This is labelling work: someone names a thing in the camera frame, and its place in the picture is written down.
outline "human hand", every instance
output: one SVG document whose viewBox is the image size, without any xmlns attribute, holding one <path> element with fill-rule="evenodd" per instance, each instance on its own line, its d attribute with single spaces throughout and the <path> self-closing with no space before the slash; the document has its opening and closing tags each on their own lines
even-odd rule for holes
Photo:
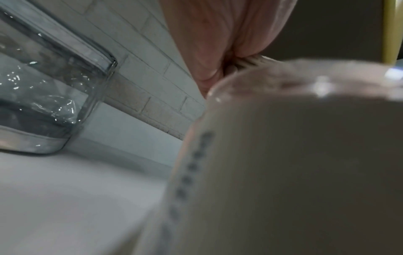
<svg viewBox="0 0 403 255">
<path fill-rule="evenodd" d="M 171 35 L 203 97 L 278 35 L 296 0 L 160 0 Z"/>
</svg>

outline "yellow edge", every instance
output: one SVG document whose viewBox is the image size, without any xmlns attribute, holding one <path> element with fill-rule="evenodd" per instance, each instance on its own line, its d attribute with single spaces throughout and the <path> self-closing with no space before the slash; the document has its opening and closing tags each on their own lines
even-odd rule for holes
<svg viewBox="0 0 403 255">
<path fill-rule="evenodd" d="M 383 54 L 385 64 L 396 64 L 403 39 L 403 1 L 384 0 L 383 10 Z"/>
</svg>

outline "white brick wall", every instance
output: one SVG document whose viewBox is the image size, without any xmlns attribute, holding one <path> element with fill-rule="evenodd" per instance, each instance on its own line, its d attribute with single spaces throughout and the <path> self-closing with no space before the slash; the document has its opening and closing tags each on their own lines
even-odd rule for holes
<svg viewBox="0 0 403 255">
<path fill-rule="evenodd" d="M 34 1 L 117 58 L 106 103 L 179 139 L 203 114 L 158 0 Z"/>
</svg>

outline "plastic container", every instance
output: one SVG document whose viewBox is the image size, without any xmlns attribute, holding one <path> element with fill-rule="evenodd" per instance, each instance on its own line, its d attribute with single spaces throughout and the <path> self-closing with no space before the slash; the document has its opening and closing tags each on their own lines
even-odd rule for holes
<svg viewBox="0 0 403 255">
<path fill-rule="evenodd" d="M 134 254 L 402 253 L 402 77 L 296 60 L 225 78 Z"/>
<path fill-rule="evenodd" d="M 0 149 L 60 150 L 102 98 L 117 62 L 26 0 L 0 0 Z"/>
</svg>

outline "brick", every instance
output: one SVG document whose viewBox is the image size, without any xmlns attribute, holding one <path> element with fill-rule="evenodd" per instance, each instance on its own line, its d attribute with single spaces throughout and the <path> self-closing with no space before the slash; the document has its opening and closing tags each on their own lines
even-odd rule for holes
<svg viewBox="0 0 403 255">
<path fill-rule="evenodd" d="M 191 125 L 190 120 L 154 97 L 148 101 L 142 113 L 181 134 L 185 134 Z"/>
<path fill-rule="evenodd" d="M 144 62 L 130 55 L 119 70 L 120 74 L 151 95 L 179 110 L 186 94 Z"/>
<path fill-rule="evenodd" d="M 73 11 L 67 4 L 60 0 L 35 0 L 35 2 L 42 5 L 45 9 L 79 33 L 92 39 L 110 51 L 110 53 L 118 60 L 118 63 L 122 63 L 127 56 L 128 51 L 125 48 L 102 32 L 99 28 L 91 24 L 83 16 Z"/>
<path fill-rule="evenodd" d="M 183 90 L 194 100 L 202 105 L 205 105 L 205 99 L 202 97 L 199 89 L 197 88 L 196 82 L 178 66 L 171 63 L 166 70 L 164 77 L 178 86 L 178 88 Z"/>
<path fill-rule="evenodd" d="M 141 112 L 151 95 L 120 74 L 110 81 L 106 95 L 131 109 Z"/>
<path fill-rule="evenodd" d="M 175 138 L 178 138 L 179 140 L 182 140 L 182 141 L 183 141 L 183 139 L 185 138 L 185 135 L 184 135 L 184 134 L 181 134 L 181 133 L 179 133 L 179 132 L 176 132 L 175 130 L 170 130 L 170 131 L 168 131 L 168 134 L 170 134 L 171 136 L 173 136 L 173 137 L 175 137 Z"/>
<path fill-rule="evenodd" d="M 98 2 L 93 9 L 87 12 L 86 17 L 159 73 L 166 70 L 169 60 L 122 17 L 109 10 L 104 3 Z"/>
<path fill-rule="evenodd" d="M 84 14 L 93 0 L 63 0 L 68 6 L 77 12 Z"/>
<path fill-rule="evenodd" d="M 188 97 L 182 106 L 181 114 L 194 121 L 203 115 L 204 110 L 203 105 L 199 104 L 193 98 Z"/>
<path fill-rule="evenodd" d="M 165 22 L 164 13 L 162 12 L 159 0 L 139 0 L 139 2 L 147 8 L 149 12 L 165 27 L 167 24 Z"/>
<path fill-rule="evenodd" d="M 142 29 L 142 34 L 180 67 L 186 68 L 186 64 L 182 60 L 170 33 L 154 17 L 150 17 L 147 20 Z"/>
<path fill-rule="evenodd" d="M 117 12 L 137 30 L 141 30 L 150 13 L 136 0 L 105 0 L 105 3 Z"/>
<path fill-rule="evenodd" d="M 126 114 L 128 114 L 128 115 L 130 115 L 132 117 L 135 117 L 136 119 L 141 120 L 142 122 L 145 122 L 145 123 L 149 124 L 150 126 L 152 126 L 154 128 L 157 128 L 157 129 L 159 129 L 159 130 L 161 130 L 161 131 L 163 131 L 165 133 L 168 133 L 168 131 L 169 131 L 168 127 L 162 125 L 161 123 L 158 123 L 155 120 L 150 119 L 147 116 L 144 116 L 144 115 L 142 115 L 140 113 L 135 112 L 133 109 L 125 106 L 124 104 L 122 104 L 122 103 L 120 103 L 120 102 L 118 102 L 118 101 L 116 101 L 116 100 L 114 100 L 114 99 L 112 99 L 110 97 L 105 98 L 104 102 L 107 105 L 110 105 L 113 108 L 116 108 L 121 112 L 124 112 L 124 113 L 126 113 Z"/>
</svg>

